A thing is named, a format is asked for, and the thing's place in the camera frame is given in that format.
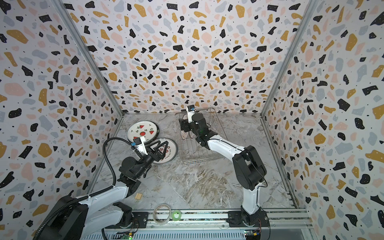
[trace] terrazzo patterned panel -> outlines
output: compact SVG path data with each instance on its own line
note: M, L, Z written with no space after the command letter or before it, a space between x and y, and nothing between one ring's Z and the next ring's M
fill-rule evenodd
M65 0L124 112L264 106L307 0Z
M384 239L383 1L319 1L265 119L319 239Z
M50 2L0 7L0 239L25 240L86 194L118 115Z

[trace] metal wire rack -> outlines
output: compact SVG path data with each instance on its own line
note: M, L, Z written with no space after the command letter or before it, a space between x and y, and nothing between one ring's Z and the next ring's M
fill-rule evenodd
M202 113L205 121L210 125L209 129L217 132L224 139L227 139L223 126L217 116L214 108L198 109L196 112ZM211 151L202 147L196 140L194 135L189 133L186 137L185 134L180 130L179 118L183 118L186 112L176 113L176 126L179 129L179 136L177 138L179 145L179 153L181 160L185 165L196 164L200 162L206 162L223 158L223 156L215 151Z

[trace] marble countertop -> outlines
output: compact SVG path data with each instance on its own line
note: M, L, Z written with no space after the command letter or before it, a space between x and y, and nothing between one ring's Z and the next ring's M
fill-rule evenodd
M294 208L290 195L284 188L271 149L265 136L258 114L218 114L224 131L230 142L241 146L252 145L258 151L267 174L268 187L261 188L260 203L263 208ZM117 137L127 138L131 125L139 121L152 121L159 126L158 138L178 137L176 117L173 114L127 114ZM108 158L116 172L124 158L137 156L122 141L114 141ZM141 185L136 193L142 193L141 200L135 200L136 193L123 203L135 210L154 209L166 203L172 209L239 209L242 204L243 190L236 179L233 164L229 159L221 158L193 165L184 165L180 155L165 165L153 165L147 177L139 179ZM104 164L95 190L112 183L112 175Z

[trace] black corrugated hose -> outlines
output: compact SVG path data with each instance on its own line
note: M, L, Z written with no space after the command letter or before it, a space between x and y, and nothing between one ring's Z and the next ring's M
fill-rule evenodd
M133 151L135 151L135 153L140 157L142 158L142 155L140 154L140 152L135 149L132 145L131 145L131 142L130 141L127 141L123 138L120 138L120 137L111 137L111 138L108 138L107 140L105 140L104 144L103 144L103 155L104 155L104 158L105 158L105 162L107 163L109 169L111 170L111 173L112 173L112 178L113 178L113 183L111 186L105 188L105 189L102 189L100 191L97 191L97 192L94 192L94 193L91 193L89 195L86 195L86 196L83 196L81 198L78 198L78 199L74 199L66 204L64 204L63 206L61 206L60 208L58 208L56 211L54 211L50 216L48 216L44 222L39 226L39 228L36 230L35 232L35 235L33 236L33 240L38 240L41 233L43 232L43 230L45 229L45 227L48 225L48 223L55 217L57 216L59 213L61 213L62 211L64 211L65 209L67 209L68 207L72 206L73 204L76 204L78 202L81 202L81 201L84 201L90 197L94 197L96 195L99 195L103 192L106 192L108 191L109 189L112 189L114 187L114 185L116 184L116 174L115 174L115 171L113 170L112 168L112 165L111 163L109 162L108 160L108 157L107 157L107 153L106 153L106 146L107 146L107 143L111 140L121 140L127 144L129 144L132 148ZM103 235L103 238L104 240L107 240L107 237L105 235L105 232L104 232L104 228L101 230L101 233Z

